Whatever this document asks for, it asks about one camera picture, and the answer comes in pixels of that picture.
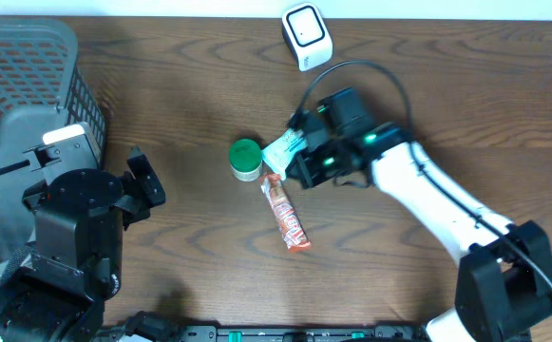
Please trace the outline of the light blue wipes pack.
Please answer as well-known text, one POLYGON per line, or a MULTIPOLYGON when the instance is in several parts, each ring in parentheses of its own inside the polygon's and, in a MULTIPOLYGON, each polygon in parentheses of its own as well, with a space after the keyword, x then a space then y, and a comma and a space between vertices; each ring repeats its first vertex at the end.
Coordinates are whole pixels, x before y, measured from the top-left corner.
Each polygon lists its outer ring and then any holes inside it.
POLYGON ((306 147, 307 141, 300 131, 287 129, 279 138, 262 149, 262 159, 282 181, 285 181, 286 169, 295 154, 306 147))

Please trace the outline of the red Top snack bar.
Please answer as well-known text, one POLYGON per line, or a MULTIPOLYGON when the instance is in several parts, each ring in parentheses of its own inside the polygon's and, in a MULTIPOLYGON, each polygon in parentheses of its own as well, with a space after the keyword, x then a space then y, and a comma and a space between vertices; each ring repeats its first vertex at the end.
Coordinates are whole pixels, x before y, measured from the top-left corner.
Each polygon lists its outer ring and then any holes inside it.
POLYGON ((261 190, 270 204, 288 251, 309 250, 313 245, 285 191, 281 177, 275 173, 265 175, 261 183, 261 190))

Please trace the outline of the green lid jar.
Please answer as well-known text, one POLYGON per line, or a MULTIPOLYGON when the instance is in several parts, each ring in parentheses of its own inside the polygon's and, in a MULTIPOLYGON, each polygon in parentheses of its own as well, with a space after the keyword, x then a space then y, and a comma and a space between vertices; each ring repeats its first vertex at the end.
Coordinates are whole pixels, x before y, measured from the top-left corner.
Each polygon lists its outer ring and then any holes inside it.
POLYGON ((229 150, 229 162, 239 181, 256 181, 262 173, 262 151, 250 139, 235 141, 229 150))

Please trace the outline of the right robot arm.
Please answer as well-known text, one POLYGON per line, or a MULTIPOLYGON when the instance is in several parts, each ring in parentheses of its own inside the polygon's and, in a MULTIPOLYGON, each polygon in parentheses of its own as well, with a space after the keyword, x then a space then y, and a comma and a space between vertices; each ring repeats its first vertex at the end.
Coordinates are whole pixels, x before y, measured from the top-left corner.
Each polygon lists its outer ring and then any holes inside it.
POLYGON ((527 341, 552 316, 552 251, 535 222, 517 225, 444 173, 409 132, 377 123, 346 88, 299 108, 288 126, 306 147, 287 168, 304 188, 363 172, 445 247, 458 268, 454 305, 423 327, 426 341, 527 341))

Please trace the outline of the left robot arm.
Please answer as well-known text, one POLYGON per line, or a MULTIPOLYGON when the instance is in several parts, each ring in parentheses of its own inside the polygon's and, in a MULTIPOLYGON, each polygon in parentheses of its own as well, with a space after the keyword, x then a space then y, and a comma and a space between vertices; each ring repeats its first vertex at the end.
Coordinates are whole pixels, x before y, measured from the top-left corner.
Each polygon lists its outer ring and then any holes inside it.
POLYGON ((123 233, 165 202, 148 158, 133 147, 114 176, 83 160, 84 136, 29 149, 25 166, 43 177, 21 198, 35 240, 18 249, 0 279, 0 341, 91 341, 105 303, 122 287, 123 233))

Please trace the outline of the white barcode scanner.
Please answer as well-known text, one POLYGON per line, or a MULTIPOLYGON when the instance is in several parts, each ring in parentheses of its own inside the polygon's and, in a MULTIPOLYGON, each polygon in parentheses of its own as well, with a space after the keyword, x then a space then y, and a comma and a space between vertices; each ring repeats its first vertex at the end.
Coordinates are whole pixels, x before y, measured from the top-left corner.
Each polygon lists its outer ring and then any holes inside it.
POLYGON ((281 32, 301 72, 321 66, 333 56, 333 39, 312 3, 287 9, 281 17, 281 32))

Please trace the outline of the grey plastic mesh basket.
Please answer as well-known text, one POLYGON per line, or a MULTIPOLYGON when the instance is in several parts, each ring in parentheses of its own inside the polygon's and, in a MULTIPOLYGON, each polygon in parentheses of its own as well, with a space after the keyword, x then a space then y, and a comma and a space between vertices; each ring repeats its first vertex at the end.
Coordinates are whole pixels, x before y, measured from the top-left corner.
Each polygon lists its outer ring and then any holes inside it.
MULTIPOLYGON (((0 169, 27 162, 45 134, 71 124, 86 126, 82 149, 102 162, 107 120, 77 61, 78 40, 66 24, 0 17, 0 169)), ((34 238, 22 197, 43 177, 29 165, 0 176, 0 275, 34 238)))

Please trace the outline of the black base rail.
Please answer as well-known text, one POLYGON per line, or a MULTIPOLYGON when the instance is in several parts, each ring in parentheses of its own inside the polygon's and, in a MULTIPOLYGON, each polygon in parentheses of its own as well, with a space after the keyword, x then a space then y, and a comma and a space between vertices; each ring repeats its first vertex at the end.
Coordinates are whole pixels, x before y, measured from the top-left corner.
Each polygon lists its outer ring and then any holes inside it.
POLYGON ((217 322, 170 321, 139 312, 119 326, 103 328, 99 342, 330 342, 330 341, 471 341, 457 318, 432 327, 404 321, 380 321, 368 326, 222 326, 217 322))

